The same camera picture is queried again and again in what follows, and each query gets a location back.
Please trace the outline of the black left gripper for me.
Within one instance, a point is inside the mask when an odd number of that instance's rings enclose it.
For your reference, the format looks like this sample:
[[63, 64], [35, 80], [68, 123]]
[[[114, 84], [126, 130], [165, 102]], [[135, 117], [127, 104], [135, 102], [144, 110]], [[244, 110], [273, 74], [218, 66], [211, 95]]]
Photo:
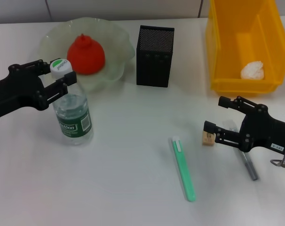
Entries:
[[39, 76], [50, 73], [50, 64], [42, 59], [23, 65], [11, 65], [9, 74], [0, 80], [0, 117], [23, 107], [43, 111], [68, 93], [77, 82], [74, 71], [44, 88]]

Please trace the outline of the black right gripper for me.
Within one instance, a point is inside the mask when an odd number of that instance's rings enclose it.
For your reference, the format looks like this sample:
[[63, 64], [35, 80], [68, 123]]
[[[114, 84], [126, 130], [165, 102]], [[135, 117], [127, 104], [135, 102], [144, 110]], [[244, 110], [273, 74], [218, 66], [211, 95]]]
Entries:
[[247, 153], [254, 147], [264, 147], [277, 153], [285, 152], [285, 122], [271, 117], [266, 106], [260, 106], [246, 98], [234, 100], [220, 96], [218, 106], [231, 108], [245, 114], [239, 133], [223, 129], [209, 121], [204, 131], [215, 137], [215, 142]]

